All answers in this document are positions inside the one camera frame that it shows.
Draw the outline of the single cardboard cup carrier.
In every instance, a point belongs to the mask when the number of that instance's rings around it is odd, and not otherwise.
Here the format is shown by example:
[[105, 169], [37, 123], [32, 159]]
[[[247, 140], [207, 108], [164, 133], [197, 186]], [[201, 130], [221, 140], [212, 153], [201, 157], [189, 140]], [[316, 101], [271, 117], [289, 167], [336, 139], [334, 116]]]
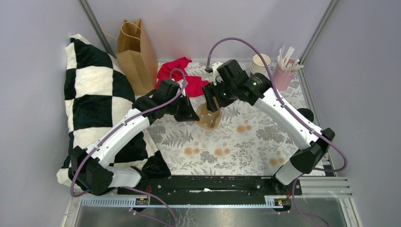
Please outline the single cardboard cup carrier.
[[221, 109], [218, 107], [216, 112], [209, 111], [207, 109], [207, 103], [201, 104], [198, 107], [196, 114], [199, 116], [199, 120], [196, 124], [209, 131], [216, 129], [222, 119]]

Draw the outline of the brown paper bag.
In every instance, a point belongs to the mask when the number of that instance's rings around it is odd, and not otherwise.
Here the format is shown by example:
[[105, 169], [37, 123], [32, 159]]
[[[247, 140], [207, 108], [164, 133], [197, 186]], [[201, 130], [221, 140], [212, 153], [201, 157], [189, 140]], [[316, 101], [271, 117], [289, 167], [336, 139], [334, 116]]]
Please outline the brown paper bag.
[[[116, 26], [120, 31], [119, 36], [107, 32], [104, 28], [106, 24]], [[158, 59], [142, 20], [125, 20], [120, 26], [113, 21], [106, 21], [101, 25], [101, 30], [117, 41], [117, 60], [135, 95], [142, 96], [155, 89]]]

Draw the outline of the black paper coffee cup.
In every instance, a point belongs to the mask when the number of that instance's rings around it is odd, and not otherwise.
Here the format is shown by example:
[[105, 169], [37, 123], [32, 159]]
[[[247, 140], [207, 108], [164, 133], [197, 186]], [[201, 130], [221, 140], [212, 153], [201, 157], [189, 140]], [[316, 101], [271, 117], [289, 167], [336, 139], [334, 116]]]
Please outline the black paper coffee cup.
[[308, 108], [299, 108], [297, 111], [302, 114], [309, 122], [314, 122], [314, 113]]

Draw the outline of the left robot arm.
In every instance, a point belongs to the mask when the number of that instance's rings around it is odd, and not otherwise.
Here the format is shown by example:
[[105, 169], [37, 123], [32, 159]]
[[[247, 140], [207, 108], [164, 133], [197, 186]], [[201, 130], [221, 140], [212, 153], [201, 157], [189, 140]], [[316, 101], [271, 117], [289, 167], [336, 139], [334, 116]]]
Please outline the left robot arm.
[[171, 79], [162, 80], [157, 89], [139, 97], [123, 119], [98, 141], [86, 148], [75, 147], [70, 155], [71, 195], [78, 197], [74, 193], [76, 182], [85, 187], [84, 192], [96, 196], [117, 187], [129, 187], [133, 193], [142, 194], [147, 182], [134, 167], [110, 166], [110, 163], [137, 134], [166, 114], [174, 116], [178, 122], [199, 120], [184, 92], [187, 85], [186, 80], [181, 84]]

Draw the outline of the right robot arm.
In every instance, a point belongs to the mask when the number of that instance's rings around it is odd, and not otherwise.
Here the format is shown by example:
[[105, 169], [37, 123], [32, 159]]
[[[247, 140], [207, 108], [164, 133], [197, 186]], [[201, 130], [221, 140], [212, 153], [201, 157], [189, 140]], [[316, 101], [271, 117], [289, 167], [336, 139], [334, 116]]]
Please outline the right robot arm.
[[266, 113], [281, 126], [294, 141], [298, 150], [273, 176], [271, 188], [283, 195], [301, 174], [309, 174], [327, 153], [329, 142], [335, 136], [332, 129], [321, 129], [304, 117], [280, 94], [275, 94], [271, 81], [263, 74], [248, 75], [236, 60], [214, 63], [206, 72], [213, 75], [212, 81], [202, 89], [207, 109], [216, 112], [236, 100], [249, 103]]

